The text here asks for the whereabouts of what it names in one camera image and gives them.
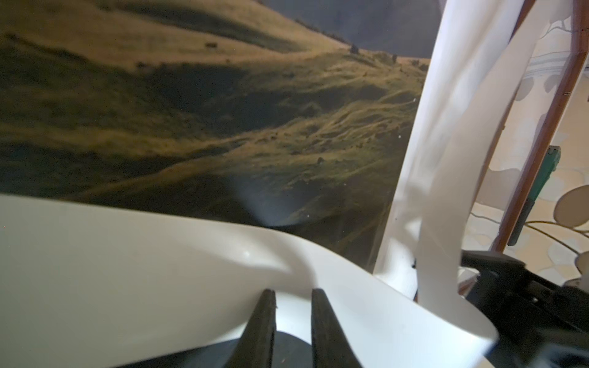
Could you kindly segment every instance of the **black fork prong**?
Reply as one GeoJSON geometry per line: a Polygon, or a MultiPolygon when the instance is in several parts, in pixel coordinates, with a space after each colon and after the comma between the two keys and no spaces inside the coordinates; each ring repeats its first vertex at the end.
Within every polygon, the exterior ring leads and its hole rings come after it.
{"type": "Polygon", "coordinates": [[[362,368],[322,289],[311,294],[311,340],[314,368],[362,368]]]}
{"type": "Polygon", "coordinates": [[[276,334],[276,293],[266,289],[224,368],[271,368],[276,334]]]}

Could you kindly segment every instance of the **printed backdrop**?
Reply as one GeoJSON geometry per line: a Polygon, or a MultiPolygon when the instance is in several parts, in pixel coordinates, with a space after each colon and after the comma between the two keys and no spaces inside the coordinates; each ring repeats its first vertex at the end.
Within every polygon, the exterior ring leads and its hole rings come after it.
{"type": "Polygon", "coordinates": [[[440,5],[291,3],[3,1],[0,191],[271,227],[371,269],[440,5]]]}

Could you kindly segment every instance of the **black mechanism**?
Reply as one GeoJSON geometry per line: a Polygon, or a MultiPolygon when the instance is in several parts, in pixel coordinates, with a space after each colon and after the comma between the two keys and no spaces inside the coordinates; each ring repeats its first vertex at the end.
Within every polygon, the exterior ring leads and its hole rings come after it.
{"type": "Polygon", "coordinates": [[[267,289],[258,299],[238,340],[120,368],[362,368],[322,289],[314,289],[311,295],[311,338],[312,345],[309,346],[276,331],[276,293],[267,289]],[[304,356],[308,350],[310,358],[307,361],[304,356]]]}
{"type": "Polygon", "coordinates": [[[362,368],[322,289],[311,296],[311,339],[314,368],[362,368]]]}
{"type": "Polygon", "coordinates": [[[264,290],[224,368],[270,368],[276,334],[276,293],[264,290]]]}
{"type": "Polygon", "coordinates": [[[559,287],[502,253],[464,251],[480,272],[466,299],[499,331],[495,368],[589,367],[589,294],[559,287]]]}

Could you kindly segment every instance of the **green object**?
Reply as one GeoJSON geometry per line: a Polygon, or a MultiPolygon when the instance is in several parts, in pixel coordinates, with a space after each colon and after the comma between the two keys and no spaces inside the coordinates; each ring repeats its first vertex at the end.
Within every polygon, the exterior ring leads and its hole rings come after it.
{"type": "Polygon", "coordinates": [[[557,145],[549,146],[548,151],[542,160],[542,165],[540,165],[538,175],[536,175],[536,179],[532,184],[530,193],[528,193],[528,198],[525,199],[524,207],[521,209],[521,213],[519,214],[517,222],[515,223],[514,230],[509,237],[509,241],[507,242],[508,246],[514,246],[515,243],[517,243],[519,234],[521,234],[521,230],[524,228],[525,221],[528,219],[528,215],[530,214],[530,211],[532,211],[532,207],[534,206],[534,203],[536,203],[536,199],[550,178],[550,174],[556,170],[556,166],[558,165],[559,161],[560,147],[557,145]]]}
{"type": "Polygon", "coordinates": [[[528,194],[529,199],[536,202],[540,191],[548,181],[548,178],[550,178],[550,174],[556,170],[559,161],[560,147],[557,145],[549,146],[546,156],[544,156],[544,160],[542,161],[542,165],[540,166],[540,170],[538,171],[538,175],[536,175],[536,179],[532,185],[532,189],[530,189],[530,193],[528,194]]]}

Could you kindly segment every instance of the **white plastic part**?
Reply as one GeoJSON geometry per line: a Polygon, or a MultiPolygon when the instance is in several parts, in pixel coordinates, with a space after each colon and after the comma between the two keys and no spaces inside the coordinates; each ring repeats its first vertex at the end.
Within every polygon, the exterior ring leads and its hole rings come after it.
{"type": "Polygon", "coordinates": [[[522,3],[448,0],[445,4],[374,269],[374,275],[408,297],[417,290],[413,252],[419,238],[423,197],[435,171],[435,167],[420,167],[419,157],[442,155],[449,134],[509,43],[522,3]]]}
{"type": "MultiPolygon", "coordinates": [[[[405,295],[413,295],[415,288],[410,286],[416,286],[412,262],[399,267],[408,252],[427,258],[419,278],[421,293],[436,300],[450,290],[439,289],[440,283],[453,284],[455,289],[464,225],[484,158],[542,27],[558,4],[536,2],[507,47],[521,1],[451,0],[446,4],[375,267],[377,277],[405,295]],[[435,239],[423,238],[428,236],[423,232],[425,215],[435,224],[429,232],[435,232],[435,239]],[[421,229],[419,237],[408,236],[408,223],[421,229]],[[425,276],[424,270],[435,272],[438,265],[445,269],[443,279],[441,274],[425,276]]],[[[444,308],[451,304],[440,303],[444,308]]]]}
{"type": "Polygon", "coordinates": [[[364,368],[468,368],[494,340],[335,253],[265,228],[0,195],[0,366],[112,367],[239,337],[265,288],[310,341],[325,290],[364,368]]]}
{"type": "Polygon", "coordinates": [[[536,1],[456,123],[444,153],[441,157],[424,155],[420,163],[437,169],[423,204],[416,252],[419,304],[469,331],[476,331],[477,322],[468,315],[470,309],[465,305],[468,302],[456,293],[464,228],[505,108],[534,52],[533,41],[558,3],[536,1]]]}

